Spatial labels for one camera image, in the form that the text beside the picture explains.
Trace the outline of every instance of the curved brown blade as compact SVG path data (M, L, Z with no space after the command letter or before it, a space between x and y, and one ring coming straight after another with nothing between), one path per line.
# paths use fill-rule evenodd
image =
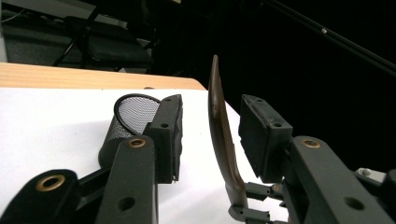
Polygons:
M232 205L248 207L245 183L236 165L233 139L219 77L219 58L213 57L209 79L208 114L213 148Z

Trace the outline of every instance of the dark background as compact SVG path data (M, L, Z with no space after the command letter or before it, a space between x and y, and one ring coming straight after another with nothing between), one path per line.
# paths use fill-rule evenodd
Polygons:
M261 97L295 136L327 142L349 169L395 168L395 3L281 2L393 63L393 74L255 1L217 1L194 6L201 14L180 13L177 32L166 33L172 38L154 51L154 74L194 77L207 87L218 54L224 95L237 112L242 94Z

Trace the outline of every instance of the cable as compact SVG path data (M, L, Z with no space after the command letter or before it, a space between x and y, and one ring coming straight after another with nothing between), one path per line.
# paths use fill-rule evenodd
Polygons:
M15 15L15 16L13 16L13 17L10 17L10 18L8 18L8 19L5 19L5 20L3 20L3 21L1 21L1 22L6 22L6 21L13 20L14 18L16 18L16 17L18 17L19 15L21 15L24 11L25 11L25 8L22 9L20 12L18 12L17 15Z

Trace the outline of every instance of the chair seat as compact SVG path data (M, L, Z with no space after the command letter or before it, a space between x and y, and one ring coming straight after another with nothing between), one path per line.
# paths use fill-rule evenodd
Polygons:
M69 34L78 34L85 21L78 17L65 17L65 29ZM130 31L99 21L94 21L91 26L87 51L93 65L148 68L154 64Z

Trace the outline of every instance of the black mesh cup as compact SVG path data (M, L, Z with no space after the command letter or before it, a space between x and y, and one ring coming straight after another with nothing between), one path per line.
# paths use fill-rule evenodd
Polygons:
M143 134L153 121L160 102L154 97L136 93L121 96L117 100L114 117L99 151L99 164L102 168L111 167L123 139Z

